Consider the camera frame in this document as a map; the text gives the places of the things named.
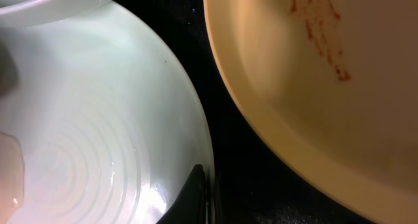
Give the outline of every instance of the white bowl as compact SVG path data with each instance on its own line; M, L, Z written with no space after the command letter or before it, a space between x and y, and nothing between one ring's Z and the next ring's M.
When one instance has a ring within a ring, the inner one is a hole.
M0 55L15 80L0 85L0 131L20 141L25 162L24 205L10 223L155 223L195 164L213 181L187 74L121 6L0 29Z
M217 66L295 172L378 223L418 219L417 0L204 0Z

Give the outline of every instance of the dark table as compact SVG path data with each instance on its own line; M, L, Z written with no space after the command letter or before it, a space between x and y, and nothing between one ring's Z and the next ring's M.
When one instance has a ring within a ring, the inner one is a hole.
M171 48L202 102L214 148L224 223L369 223L305 182L261 141L218 73L203 0L116 0Z

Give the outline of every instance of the yellow bowl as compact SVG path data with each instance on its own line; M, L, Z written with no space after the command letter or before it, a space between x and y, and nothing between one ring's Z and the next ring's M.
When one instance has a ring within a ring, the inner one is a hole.
M418 3L204 0L218 69L295 172L379 223L418 219Z

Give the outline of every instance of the black pointed object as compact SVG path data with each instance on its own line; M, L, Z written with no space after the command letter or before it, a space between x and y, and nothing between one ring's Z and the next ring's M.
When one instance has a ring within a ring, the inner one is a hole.
M202 165L195 165L176 201L157 224L205 224L206 181Z

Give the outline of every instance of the black countertop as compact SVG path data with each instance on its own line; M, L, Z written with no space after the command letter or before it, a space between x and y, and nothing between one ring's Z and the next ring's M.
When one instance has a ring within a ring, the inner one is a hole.
M225 223L369 223L305 182L253 132L218 73L203 0L116 0L146 22L188 73L208 120Z

